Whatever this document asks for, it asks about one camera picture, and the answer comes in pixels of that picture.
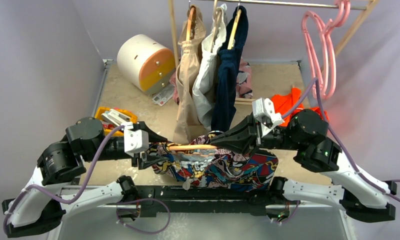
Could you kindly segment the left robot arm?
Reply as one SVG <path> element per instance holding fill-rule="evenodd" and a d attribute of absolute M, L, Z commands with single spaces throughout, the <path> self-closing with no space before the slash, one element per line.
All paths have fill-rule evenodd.
<path fill-rule="evenodd" d="M 41 235 L 57 228 L 63 220 L 107 204 L 130 205 L 141 197 L 130 176 L 92 190 L 84 182 L 71 195 L 62 195 L 62 188 L 80 175 L 89 179 L 99 161 L 133 159 L 139 167 L 156 162 L 141 156 L 151 143 L 167 139 L 152 131 L 144 122 L 125 122 L 115 132 L 105 133 L 99 119 L 84 117 L 65 130 L 65 136 L 50 144 L 40 155 L 33 174 L 14 199 L 2 202 L 3 231 L 8 238 Z"/>

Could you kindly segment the wooden hanger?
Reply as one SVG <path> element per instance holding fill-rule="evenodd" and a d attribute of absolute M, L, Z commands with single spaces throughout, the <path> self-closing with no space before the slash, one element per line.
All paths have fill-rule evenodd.
<path fill-rule="evenodd" d="M 207 134 L 201 135 L 195 138 L 189 144 L 177 144 L 177 143 L 167 143 L 165 149 L 172 153 L 183 153 L 183 154 L 199 154 L 199 151 L 212 151 L 217 150 L 217 146 L 211 145 L 211 140 L 223 134 L 223 131 L 213 130 Z"/>

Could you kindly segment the colourful comic print shorts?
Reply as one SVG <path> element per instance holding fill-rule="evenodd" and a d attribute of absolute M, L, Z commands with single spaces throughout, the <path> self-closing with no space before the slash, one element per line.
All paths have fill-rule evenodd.
<path fill-rule="evenodd" d="M 239 192 L 266 190 L 277 170 L 275 154 L 258 150 L 256 154 L 240 154 L 225 148 L 171 151 L 173 142 L 151 143 L 148 155 L 163 157 L 152 165 L 158 175 L 168 175 L 192 187 L 231 189 Z"/>

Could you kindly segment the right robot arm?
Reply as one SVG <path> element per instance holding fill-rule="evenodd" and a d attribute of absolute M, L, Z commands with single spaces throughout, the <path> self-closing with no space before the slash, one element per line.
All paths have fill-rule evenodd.
<path fill-rule="evenodd" d="M 396 208 L 388 195 L 397 192 L 397 184 L 374 177 L 364 180 L 365 172 L 350 163 L 347 153 L 327 136 L 329 124 L 318 113 L 301 110 L 287 126 L 281 126 L 282 121 L 280 113 L 254 111 L 232 129 L 214 137 L 211 144 L 243 155 L 261 149 L 296 151 L 296 163 L 331 179 L 331 185 L 319 185 L 275 177 L 268 196 L 276 204 L 284 200 L 319 203 L 343 210 L 365 223 L 395 219 Z"/>

